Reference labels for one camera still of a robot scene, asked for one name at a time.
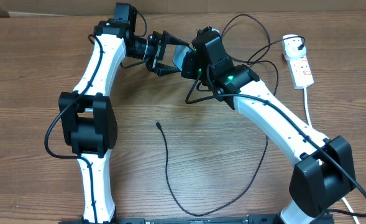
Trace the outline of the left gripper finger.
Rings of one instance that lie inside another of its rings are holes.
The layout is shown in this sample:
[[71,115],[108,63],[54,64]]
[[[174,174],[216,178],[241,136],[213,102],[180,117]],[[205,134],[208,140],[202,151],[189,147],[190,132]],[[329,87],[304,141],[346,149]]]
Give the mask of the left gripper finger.
[[159,77],[169,75],[171,73],[178,73],[180,69],[177,67],[172,67],[170,65],[165,65],[162,63],[157,63],[154,68],[154,73],[157,74]]
[[175,37],[174,35],[171,35],[169,32],[167,31],[163,31],[162,34],[162,43],[165,45],[183,45],[183,46],[189,46],[190,44],[185,42],[184,40],[181,40],[177,37]]

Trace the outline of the smartphone with teal screen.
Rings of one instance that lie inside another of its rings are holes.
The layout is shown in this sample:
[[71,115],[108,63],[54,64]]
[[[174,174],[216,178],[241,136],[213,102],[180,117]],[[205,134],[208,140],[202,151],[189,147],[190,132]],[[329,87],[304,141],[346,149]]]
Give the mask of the smartphone with teal screen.
[[187,52],[191,52],[191,49],[188,46],[177,45],[175,48],[172,62],[179,71],[182,71],[183,61]]

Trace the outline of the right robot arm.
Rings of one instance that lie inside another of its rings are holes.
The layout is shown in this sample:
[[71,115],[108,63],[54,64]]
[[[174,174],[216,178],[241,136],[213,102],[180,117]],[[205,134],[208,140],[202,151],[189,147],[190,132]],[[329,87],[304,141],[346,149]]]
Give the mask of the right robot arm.
[[182,77],[201,82],[212,99],[253,121],[292,165],[292,201],[278,216],[282,223],[316,221],[357,188],[348,141],[315,130],[282,104],[248,65],[234,65],[217,30],[200,30],[192,44],[177,46],[173,56]]

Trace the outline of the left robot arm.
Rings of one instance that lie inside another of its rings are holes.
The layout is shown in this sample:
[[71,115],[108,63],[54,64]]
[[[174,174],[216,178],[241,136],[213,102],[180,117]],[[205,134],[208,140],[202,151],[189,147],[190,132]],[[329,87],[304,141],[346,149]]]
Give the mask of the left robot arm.
[[126,57],[136,58],[160,77],[179,71],[161,61],[168,44],[186,43],[166,31],[135,34],[139,14],[131,4],[119,2],[113,17],[94,27],[89,35],[93,52],[84,75],[73,91],[61,93],[58,100],[57,119],[83,178],[85,210],[80,223],[116,221],[110,157],[117,141],[117,121],[110,93],[121,62]]

